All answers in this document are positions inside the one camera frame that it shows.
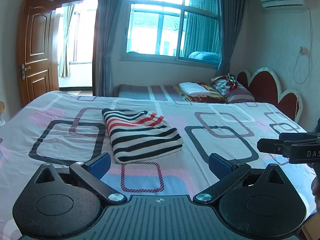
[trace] door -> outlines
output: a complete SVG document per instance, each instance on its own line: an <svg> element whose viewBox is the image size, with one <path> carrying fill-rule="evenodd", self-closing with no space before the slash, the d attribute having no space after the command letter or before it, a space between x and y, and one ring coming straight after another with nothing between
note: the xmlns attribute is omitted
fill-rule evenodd
<svg viewBox="0 0 320 240"><path fill-rule="evenodd" d="M18 36L22 106L49 91L59 90L57 49L53 48L58 35L55 9L56 4L48 0L24 0L22 5Z"/></svg>

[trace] floor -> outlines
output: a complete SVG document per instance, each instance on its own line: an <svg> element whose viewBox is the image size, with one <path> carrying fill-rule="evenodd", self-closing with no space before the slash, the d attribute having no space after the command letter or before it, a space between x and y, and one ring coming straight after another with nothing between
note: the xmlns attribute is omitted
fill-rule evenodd
<svg viewBox="0 0 320 240"><path fill-rule="evenodd" d="M66 93L75 96L92 96L92 91L66 91Z"/></svg>

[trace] headboard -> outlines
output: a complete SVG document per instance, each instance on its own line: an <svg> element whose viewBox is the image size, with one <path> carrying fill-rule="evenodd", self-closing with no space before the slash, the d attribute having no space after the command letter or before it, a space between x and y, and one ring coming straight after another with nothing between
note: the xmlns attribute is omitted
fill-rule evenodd
<svg viewBox="0 0 320 240"><path fill-rule="evenodd" d="M238 74L237 80L250 91L256 102L272 104L291 120L299 121L303 111L301 96L294 89L282 93L279 79L271 69L260 68L252 77L244 70Z"/></svg>

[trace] gray curtain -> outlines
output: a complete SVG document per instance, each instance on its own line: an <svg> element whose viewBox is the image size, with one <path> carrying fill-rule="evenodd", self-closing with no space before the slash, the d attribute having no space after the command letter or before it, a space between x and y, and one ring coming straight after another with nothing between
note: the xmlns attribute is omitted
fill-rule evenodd
<svg viewBox="0 0 320 240"><path fill-rule="evenodd" d="M63 49L61 52L59 62L59 76L68 77L70 76L70 65L69 65L69 33L71 29L71 19L75 6L66 6L63 9Z"/></svg>
<svg viewBox="0 0 320 240"><path fill-rule="evenodd" d="M189 0L189 5L218 14L217 0ZM220 54L218 21L202 15L188 13L182 57L194 51Z"/></svg>
<svg viewBox="0 0 320 240"><path fill-rule="evenodd" d="M243 22L246 0L218 0L221 58L216 76L227 75Z"/></svg>
<svg viewBox="0 0 320 240"><path fill-rule="evenodd" d="M98 37L100 43L100 66L98 97L112 97L113 81L111 51L115 39L121 0L99 0Z"/></svg>

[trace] triangular cutout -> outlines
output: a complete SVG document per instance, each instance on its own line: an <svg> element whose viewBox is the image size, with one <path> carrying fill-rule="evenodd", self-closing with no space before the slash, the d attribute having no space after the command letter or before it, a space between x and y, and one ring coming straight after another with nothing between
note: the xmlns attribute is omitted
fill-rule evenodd
<svg viewBox="0 0 320 240"><path fill-rule="evenodd" d="M45 168L36 179L36 184L54 181L54 177L49 168Z"/></svg>
<svg viewBox="0 0 320 240"><path fill-rule="evenodd" d="M276 184L284 184L279 172L277 170L272 170L267 178L267 182L276 183Z"/></svg>

